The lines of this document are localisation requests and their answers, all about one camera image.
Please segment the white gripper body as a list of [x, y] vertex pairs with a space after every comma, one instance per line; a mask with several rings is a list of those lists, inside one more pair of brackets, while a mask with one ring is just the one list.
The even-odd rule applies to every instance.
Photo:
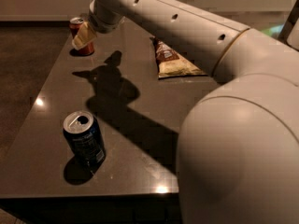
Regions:
[[89, 7], [88, 21], [94, 31], [101, 34], [108, 34], [123, 23], [124, 17], [107, 9], [98, 1], [93, 0]]

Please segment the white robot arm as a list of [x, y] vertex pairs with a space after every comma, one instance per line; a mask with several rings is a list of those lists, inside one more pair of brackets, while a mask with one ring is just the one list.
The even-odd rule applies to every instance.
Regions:
[[93, 0], [95, 33], [128, 18], [220, 87], [178, 136], [184, 224], [299, 224], [299, 52], [176, 0]]

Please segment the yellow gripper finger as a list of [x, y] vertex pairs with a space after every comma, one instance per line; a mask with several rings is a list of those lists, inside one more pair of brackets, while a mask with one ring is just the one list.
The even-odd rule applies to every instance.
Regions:
[[80, 50], [87, 47], [97, 37], [92, 26], [87, 22], [83, 22], [78, 29], [77, 34], [72, 40], [72, 46], [75, 50]]

